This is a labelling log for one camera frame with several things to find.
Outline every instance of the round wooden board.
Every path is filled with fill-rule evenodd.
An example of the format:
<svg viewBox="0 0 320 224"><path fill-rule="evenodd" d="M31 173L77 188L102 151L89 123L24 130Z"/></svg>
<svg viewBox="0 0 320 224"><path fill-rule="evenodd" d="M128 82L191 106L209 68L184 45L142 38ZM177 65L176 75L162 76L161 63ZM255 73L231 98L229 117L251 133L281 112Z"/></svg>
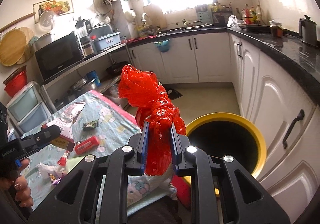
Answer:
<svg viewBox="0 0 320 224"><path fill-rule="evenodd" d="M17 63L27 45L26 36L18 29L6 33L0 41L0 63L6 67Z"/></svg>
<svg viewBox="0 0 320 224"><path fill-rule="evenodd" d="M27 45L24 49L23 56L17 62L17 64L22 64L22 63L26 62L28 59L30 59L32 56L31 46L29 44L29 41L33 38L35 33L33 32L33 30L31 30L28 27L21 27L21 28L19 28L19 30L22 31L23 34L26 36L26 41L27 41Z"/></svg>

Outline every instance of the fruit picture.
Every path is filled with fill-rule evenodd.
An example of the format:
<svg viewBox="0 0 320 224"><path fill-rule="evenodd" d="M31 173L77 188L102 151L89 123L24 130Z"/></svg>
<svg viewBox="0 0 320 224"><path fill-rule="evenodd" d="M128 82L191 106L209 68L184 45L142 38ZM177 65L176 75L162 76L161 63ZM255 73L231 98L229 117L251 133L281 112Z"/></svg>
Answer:
<svg viewBox="0 0 320 224"><path fill-rule="evenodd" d="M39 22L39 17L44 11L53 11L58 16L63 14L73 13L72 0L47 0L33 4L33 11L35 14L35 23Z"/></svg>

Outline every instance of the floor mat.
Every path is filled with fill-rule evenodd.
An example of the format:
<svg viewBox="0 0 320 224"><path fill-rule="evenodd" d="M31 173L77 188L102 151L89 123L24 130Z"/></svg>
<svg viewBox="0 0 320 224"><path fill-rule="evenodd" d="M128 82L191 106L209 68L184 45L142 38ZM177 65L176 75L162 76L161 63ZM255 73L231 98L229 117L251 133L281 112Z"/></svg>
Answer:
<svg viewBox="0 0 320 224"><path fill-rule="evenodd" d="M168 88L168 87L165 87L164 89L167 91L168 97L171 100L174 100L176 98L182 97L182 94L179 91L175 90L175 89Z"/></svg>

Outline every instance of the blue hanging basket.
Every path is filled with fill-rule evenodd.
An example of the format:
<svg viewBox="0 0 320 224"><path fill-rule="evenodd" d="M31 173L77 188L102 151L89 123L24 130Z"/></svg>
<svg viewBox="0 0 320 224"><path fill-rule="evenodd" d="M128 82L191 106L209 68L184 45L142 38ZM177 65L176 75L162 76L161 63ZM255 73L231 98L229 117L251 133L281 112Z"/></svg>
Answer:
<svg viewBox="0 0 320 224"><path fill-rule="evenodd" d="M161 52L167 52L170 49L170 39L161 42L154 42L153 44L155 44Z"/></svg>

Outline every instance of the white kitchen cabinet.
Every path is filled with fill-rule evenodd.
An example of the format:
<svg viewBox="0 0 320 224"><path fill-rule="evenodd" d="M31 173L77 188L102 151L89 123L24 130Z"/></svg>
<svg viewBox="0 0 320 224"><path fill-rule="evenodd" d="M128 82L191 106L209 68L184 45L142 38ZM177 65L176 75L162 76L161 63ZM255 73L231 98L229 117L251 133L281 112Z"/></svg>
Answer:
<svg viewBox="0 0 320 224"><path fill-rule="evenodd" d="M231 34L231 79L240 114L250 119L257 88L260 50Z"/></svg>
<svg viewBox="0 0 320 224"><path fill-rule="evenodd" d="M230 33L231 48L231 81L235 88L238 103L240 103L240 85L241 85L241 59L238 56L240 39Z"/></svg>
<svg viewBox="0 0 320 224"><path fill-rule="evenodd" d="M260 184L287 212L293 223L320 184L320 108L287 157Z"/></svg>
<svg viewBox="0 0 320 224"><path fill-rule="evenodd" d="M191 36L170 39L170 50L161 56L168 83L199 82Z"/></svg>
<svg viewBox="0 0 320 224"><path fill-rule="evenodd" d="M153 43L147 43L130 48L134 66L142 71L152 71L156 74L158 82L167 84L167 76L164 69L160 51Z"/></svg>
<svg viewBox="0 0 320 224"><path fill-rule="evenodd" d="M192 37L199 82L230 82L228 33L199 34Z"/></svg>
<svg viewBox="0 0 320 224"><path fill-rule="evenodd" d="M298 121L283 148L283 138L300 110L304 118ZM267 159L257 177L265 178L288 155L299 141L315 106L297 82L275 61L260 52L256 97L250 120L261 131L267 145Z"/></svg>
<svg viewBox="0 0 320 224"><path fill-rule="evenodd" d="M239 109L241 115L249 119L257 89L260 50L247 41L241 41L238 52L241 63Z"/></svg>

